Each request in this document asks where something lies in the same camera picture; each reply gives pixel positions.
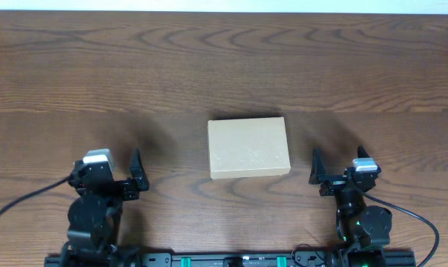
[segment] wood grain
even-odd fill
[[[209,119],[284,116],[292,170],[212,181]],[[120,242],[184,251],[337,240],[307,179],[314,147],[341,172],[364,144],[371,194],[433,221],[448,266],[448,16],[0,12],[0,207],[109,147],[142,149],[151,190]],[[40,266],[66,240],[66,185],[0,219],[0,266]],[[394,212],[391,248],[420,262],[429,228]]]

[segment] green tape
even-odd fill
[[[277,267],[286,267],[286,257],[284,256],[277,257]]]
[[[181,258],[181,267],[191,267],[191,258]]]

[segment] beige rectangular box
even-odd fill
[[[208,143],[212,179],[290,172],[283,117],[208,121]]]

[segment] wooden table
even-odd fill
[[[209,179],[210,119],[284,116],[291,172]],[[364,144],[370,193],[434,222],[448,266],[448,16],[0,12],[0,207],[110,148],[142,150],[151,190],[120,242],[184,251],[337,241],[335,201],[308,184],[312,149],[337,172]],[[57,253],[77,198],[62,185],[0,218],[0,266]],[[390,248],[420,262],[429,227],[393,212]]]

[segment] white wall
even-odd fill
[[[448,14],[448,0],[0,0],[0,10]]]

